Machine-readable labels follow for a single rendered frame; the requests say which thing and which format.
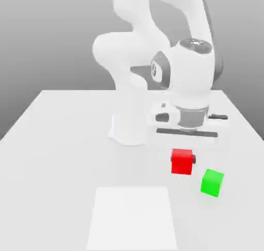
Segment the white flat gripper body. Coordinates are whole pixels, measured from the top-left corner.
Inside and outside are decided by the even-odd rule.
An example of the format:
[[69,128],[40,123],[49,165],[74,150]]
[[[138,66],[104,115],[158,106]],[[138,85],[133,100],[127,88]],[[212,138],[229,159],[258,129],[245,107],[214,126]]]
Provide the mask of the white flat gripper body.
[[217,132],[210,131],[198,131],[198,130],[182,130],[182,129],[171,129],[171,128],[156,128],[156,133],[159,134],[171,134],[171,135],[184,135],[184,136],[196,136],[196,137],[208,137],[208,138],[218,138]]

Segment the small red cube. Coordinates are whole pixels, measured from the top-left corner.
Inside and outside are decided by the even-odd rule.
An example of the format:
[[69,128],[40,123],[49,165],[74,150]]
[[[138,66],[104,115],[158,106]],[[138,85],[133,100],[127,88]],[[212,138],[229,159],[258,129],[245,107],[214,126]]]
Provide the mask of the small red cube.
[[172,149],[171,173],[191,175],[193,166],[193,152],[190,149]]

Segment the small green cube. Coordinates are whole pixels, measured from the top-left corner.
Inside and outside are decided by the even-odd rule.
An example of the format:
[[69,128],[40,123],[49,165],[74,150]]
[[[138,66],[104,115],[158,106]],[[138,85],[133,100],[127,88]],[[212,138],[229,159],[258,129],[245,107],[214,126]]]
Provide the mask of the small green cube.
[[223,182],[224,173],[206,169],[201,184],[201,192],[213,197],[218,197]]

